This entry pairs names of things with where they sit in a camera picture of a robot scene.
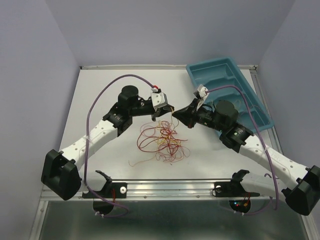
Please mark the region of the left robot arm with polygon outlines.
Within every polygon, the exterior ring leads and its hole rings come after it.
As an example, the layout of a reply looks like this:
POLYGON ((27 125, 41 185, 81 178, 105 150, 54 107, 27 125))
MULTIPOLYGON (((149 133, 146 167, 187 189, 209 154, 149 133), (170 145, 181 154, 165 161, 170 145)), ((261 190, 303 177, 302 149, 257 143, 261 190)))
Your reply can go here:
POLYGON ((98 124, 68 147, 60 151, 50 150, 44 159, 41 182, 63 200, 71 199, 81 188, 88 185, 89 158, 108 142, 124 133, 134 117, 149 115, 152 121, 174 110, 165 93, 157 87, 150 97, 143 99, 133 85, 126 85, 117 102, 98 124))

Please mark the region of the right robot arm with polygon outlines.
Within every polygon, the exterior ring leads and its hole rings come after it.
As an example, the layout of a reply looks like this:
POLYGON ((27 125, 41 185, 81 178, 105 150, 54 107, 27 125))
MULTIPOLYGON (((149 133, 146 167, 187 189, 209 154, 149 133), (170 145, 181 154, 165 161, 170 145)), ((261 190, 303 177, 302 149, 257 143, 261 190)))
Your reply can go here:
POLYGON ((320 200, 320 169, 308 168, 263 145, 258 136, 237 122, 238 111, 226 100, 215 108, 207 104, 190 105, 173 113, 188 128, 201 124, 220 132, 219 140, 227 148, 261 165, 275 177, 256 175, 249 170, 235 172, 230 181, 223 181, 212 190, 217 198, 268 196, 285 202, 296 213, 308 216, 320 200))

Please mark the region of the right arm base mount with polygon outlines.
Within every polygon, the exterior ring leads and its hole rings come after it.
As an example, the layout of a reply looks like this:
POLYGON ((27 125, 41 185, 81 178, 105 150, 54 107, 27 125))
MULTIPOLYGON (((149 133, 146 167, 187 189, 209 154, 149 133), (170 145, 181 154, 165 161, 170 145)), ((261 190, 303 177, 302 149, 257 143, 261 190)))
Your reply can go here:
POLYGON ((241 169, 235 172, 230 180, 215 182, 211 195, 217 198, 259 197, 259 193, 246 191, 241 185, 243 178, 249 173, 248 170, 241 169))

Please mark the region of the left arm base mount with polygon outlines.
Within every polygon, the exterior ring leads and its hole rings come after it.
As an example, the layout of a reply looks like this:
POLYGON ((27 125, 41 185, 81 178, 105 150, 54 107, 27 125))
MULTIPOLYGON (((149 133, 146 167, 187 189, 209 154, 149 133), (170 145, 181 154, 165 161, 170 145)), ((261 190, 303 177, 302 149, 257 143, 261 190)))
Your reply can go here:
POLYGON ((104 185, 93 192, 105 199, 125 199, 127 197, 128 184, 126 182, 113 182, 112 178, 102 172, 95 171, 104 178, 104 185))

